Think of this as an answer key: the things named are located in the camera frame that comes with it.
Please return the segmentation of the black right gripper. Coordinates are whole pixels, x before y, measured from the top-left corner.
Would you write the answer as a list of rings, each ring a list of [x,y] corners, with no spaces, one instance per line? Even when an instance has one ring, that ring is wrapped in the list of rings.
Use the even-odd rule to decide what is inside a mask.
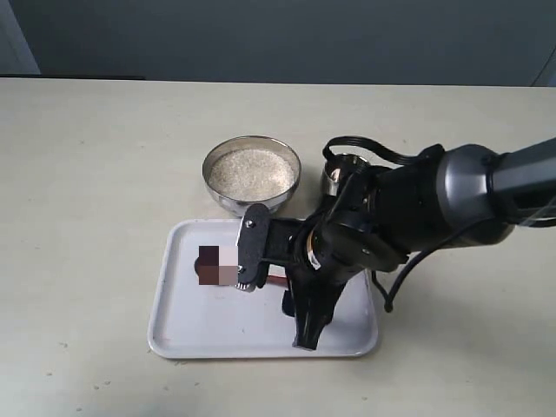
[[[411,270],[447,246],[435,167],[370,167],[304,221],[273,219],[267,261],[285,267],[294,348],[316,350],[347,283],[364,268]]]

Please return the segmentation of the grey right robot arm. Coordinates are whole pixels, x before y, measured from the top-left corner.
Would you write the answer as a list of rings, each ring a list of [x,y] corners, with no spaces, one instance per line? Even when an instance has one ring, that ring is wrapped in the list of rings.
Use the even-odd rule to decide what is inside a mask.
[[[323,148],[328,187],[313,214],[273,218],[264,257],[283,266],[294,346],[316,349],[348,281],[395,272],[380,288],[387,312],[403,282],[433,253],[490,246],[517,227],[555,224],[555,142],[499,154],[477,144],[395,152],[363,136]]]

